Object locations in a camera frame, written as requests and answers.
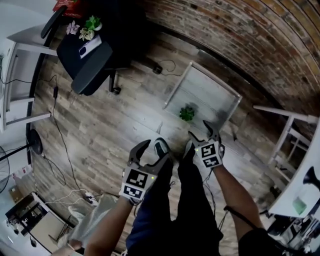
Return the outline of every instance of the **white desk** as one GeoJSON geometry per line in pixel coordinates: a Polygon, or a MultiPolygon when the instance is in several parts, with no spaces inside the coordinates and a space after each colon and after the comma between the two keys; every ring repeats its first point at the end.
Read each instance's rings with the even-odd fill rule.
{"type": "Polygon", "coordinates": [[[320,198],[320,191],[314,185],[303,184],[304,177],[310,167],[314,168],[315,175],[320,180],[320,121],[317,123],[311,144],[298,170],[270,207],[270,213],[296,218],[304,218],[309,214],[320,198]],[[298,197],[306,204],[306,208],[301,214],[298,214],[293,206],[293,201],[298,197]]]}
{"type": "MultiPolygon", "coordinates": [[[[55,51],[48,49],[47,47],[28,45],[25,43],[17,43],[10,39],[5,39],[0,42],[0,55],[3,55],[1,78],[2,81],[7,83],[14,79],[15,66],[19,57],[17,56],[17,50],[31,51],[45,54],[57,55],[55,51]]],[[[33,116],[26,116],[18,118],[16,120],[7,121],[6,114],[10,111],[10,106],[21,105],[28,102],[33,102],[34,97],[23,97],[11,99],[11,86],[12,84],[0,84],[1,97],[0,97],[0,132],[3,133],[6,129],[17,125],[25,125],[40,119],[48,118],[51,116],[50,112],[45,112],[33,116]]]]}

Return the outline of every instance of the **black chair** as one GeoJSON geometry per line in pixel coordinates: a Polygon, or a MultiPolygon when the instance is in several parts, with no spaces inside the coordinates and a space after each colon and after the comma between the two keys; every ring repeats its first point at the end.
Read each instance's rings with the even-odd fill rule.
{"type": "MultiPolygon", "coordinates": [[[[67,7],[62,6],[53,14],[41,32],[42,38],[50,29],[58,27],[66,10],[67,7]]],[[[77,94],[92,95],[107,77],[110,92],[119,94],[121,89],[114,87],[116,71],[128,68],[132,60],[146,65],[156,74],[162,72],[159,64],[145,57],[149,46],[148,23],[144,11],[132,0],[90,0],[88,15],[75,22],[80,25],[79,32],[66,34],[56,52],[73,79],[71,87],[77,94]],[[80,58],[79,49],[87,42],[79,39],[80,29],[92,15],[102,22],[102,29],[97,31],[102,44],[80,58]]]]}

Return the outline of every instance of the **hand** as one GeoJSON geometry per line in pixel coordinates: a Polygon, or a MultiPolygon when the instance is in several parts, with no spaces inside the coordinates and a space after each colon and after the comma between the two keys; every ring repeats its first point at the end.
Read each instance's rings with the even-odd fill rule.
{"type": "Polygon", "coordinates": [[[81,246],[81,241],[70,240],[65,246],[56,250],[51,256],[70,256],[74,251],[79,250],[81,246]]]}
{"type": "Polygon", "coordinates": [[[75,250],[79,250],[82,247],[82,242],[78,240],[70,240],[68,244],[75,250]]]}

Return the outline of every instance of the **curved brick wall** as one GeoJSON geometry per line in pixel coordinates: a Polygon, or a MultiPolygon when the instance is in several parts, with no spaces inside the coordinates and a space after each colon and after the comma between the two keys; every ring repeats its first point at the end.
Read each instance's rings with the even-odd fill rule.
{"type": "Polygon", "coordinates": [[[141,0],[147,17],[213,49],[286,110],[320,114],[317,0],[141,0]]]}

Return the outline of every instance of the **plug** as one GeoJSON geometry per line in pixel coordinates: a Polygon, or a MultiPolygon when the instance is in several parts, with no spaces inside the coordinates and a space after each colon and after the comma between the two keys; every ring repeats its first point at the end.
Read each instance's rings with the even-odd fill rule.
{"type": "Polygon", "coordinates": [[[97,206],[98,205],[98,201],[96,200],[94,195],[91,194],[90,192],[86,192],[85,196],[83,197],[83,199],[86,200],[89,204],[91,204],[93,206],[97,206]]]}
{"type": "Polygon", "coordinates": [[[53,88],[53,98],[56,99],[58,97],[58,86],[54,87],[53,88]]]}

